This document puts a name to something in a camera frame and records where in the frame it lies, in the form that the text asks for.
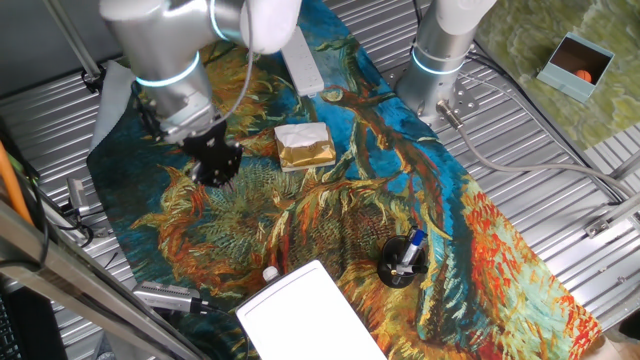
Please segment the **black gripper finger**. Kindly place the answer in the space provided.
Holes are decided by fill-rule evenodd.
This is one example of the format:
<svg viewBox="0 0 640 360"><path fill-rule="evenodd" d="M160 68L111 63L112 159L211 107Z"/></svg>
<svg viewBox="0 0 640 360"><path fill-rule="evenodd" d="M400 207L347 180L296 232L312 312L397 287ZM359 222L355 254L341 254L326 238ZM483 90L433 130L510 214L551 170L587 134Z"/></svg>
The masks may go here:
<svg viewBox="0 0 640 360"><path fill-rule="evenodd" d="M222 186L225 184L224 173L197 161L191 169L191 180L203 186Z"/></svg>
<svg viewBox="0 0 640 360"><path fill-rule="evenodd" d="M230 189L232 189L234 177L239 172L239 168L242 160L242 154L243 154L243 146L239 142L235 142L233 144L229 143L229 146L232 150L232 154L230 155L227 161L226 185Z"/></svg>

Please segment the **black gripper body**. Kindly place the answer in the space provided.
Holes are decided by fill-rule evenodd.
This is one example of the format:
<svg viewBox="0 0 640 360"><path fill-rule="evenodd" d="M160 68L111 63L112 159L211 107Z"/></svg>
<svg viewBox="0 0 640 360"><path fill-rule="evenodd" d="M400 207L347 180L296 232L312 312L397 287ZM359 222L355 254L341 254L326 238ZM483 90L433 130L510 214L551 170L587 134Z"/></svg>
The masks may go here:
<svg viewBox="0 0 640 360"><path fill-rule="evenodd" d="M226 123L219 123L207 132L185 138L182 150L206 168L222 168L235 163L235 147L226 142Z"/></svg>

